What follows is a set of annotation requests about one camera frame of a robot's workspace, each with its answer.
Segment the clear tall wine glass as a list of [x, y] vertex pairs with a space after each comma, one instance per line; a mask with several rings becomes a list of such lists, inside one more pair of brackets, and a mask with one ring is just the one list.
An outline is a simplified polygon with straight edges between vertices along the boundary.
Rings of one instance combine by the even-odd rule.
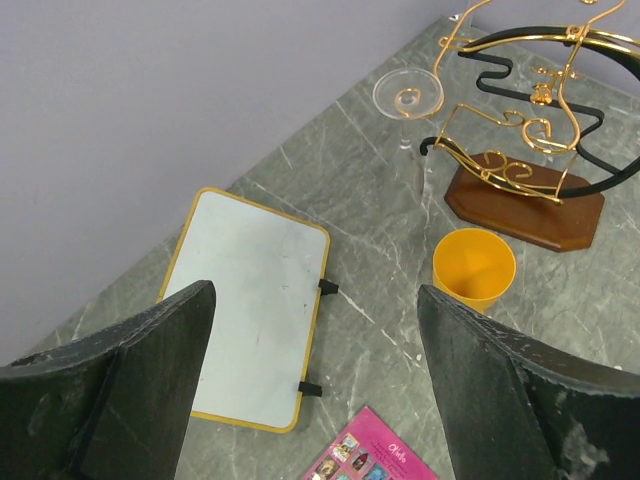
[[411, 122], [435, 115], [444, 102], [444, 88], [432, 73], [415, 67], [390, 71], [374, 85], [372, 99], [385, 117], [400, 122], [399, 149], [410, 150], [407, 129]]

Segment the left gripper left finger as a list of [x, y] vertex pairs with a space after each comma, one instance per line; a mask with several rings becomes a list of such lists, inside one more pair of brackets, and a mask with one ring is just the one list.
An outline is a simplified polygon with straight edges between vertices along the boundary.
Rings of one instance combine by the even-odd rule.
[[216, 308], [197, 281], [1, 369], [4, 479], [171, 479]]

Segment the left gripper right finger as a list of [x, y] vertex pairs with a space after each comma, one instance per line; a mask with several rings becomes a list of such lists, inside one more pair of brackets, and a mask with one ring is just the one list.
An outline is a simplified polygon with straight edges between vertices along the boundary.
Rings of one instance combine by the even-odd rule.
[[636, 479], [639, 377], [520, 333], [431, 285], [417, 314], [458, 479]]

